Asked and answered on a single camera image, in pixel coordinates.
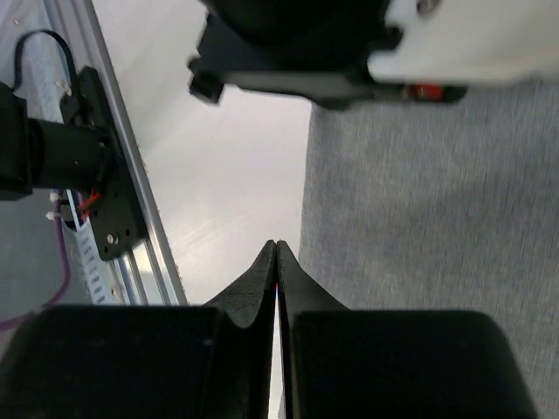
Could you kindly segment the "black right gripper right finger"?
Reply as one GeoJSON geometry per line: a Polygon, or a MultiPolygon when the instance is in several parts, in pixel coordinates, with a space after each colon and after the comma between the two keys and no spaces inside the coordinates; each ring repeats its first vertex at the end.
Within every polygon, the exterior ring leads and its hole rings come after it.
{"type": "Polygon", "coordinates": [[[296,315],[313,311],[346,311],[348,308],[311,278],[285,241],[276,243],[283,402],[285,418],[293,418],[291,331],[296,315]]]}

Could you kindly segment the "grey cloth napkin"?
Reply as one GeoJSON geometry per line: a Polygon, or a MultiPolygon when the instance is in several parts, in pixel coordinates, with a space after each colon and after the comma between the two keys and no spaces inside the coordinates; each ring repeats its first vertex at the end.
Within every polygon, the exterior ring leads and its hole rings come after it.
{"type": "Polygon", "coordinates": [[[353,308],[470,308],[558,415],[558,87],[315,107],[299,260],[353,308]]]}

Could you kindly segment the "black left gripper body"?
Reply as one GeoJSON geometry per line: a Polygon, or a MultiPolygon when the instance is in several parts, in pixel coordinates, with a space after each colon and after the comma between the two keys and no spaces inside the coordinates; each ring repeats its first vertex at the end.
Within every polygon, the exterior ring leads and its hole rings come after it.
{"type": "Polygon", "coordinates": [[[207,1],[190,94],[216,105],[226,86],[301,97],[326,109],[359,101],[451,104],[466,87],[381,82],[373,52],[394,52],[403,31],[387,23],[388,1],[207,1]]]}

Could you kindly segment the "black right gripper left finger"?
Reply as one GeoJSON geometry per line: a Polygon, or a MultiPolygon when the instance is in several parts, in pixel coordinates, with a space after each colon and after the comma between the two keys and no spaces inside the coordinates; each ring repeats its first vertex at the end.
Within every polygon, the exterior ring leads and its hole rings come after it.
{"type": "Polygon", "coordinates": [[[275,316],[276,243],[210,302],[221,314],[205,390],[205,418],[267,418],[275,316]]]}

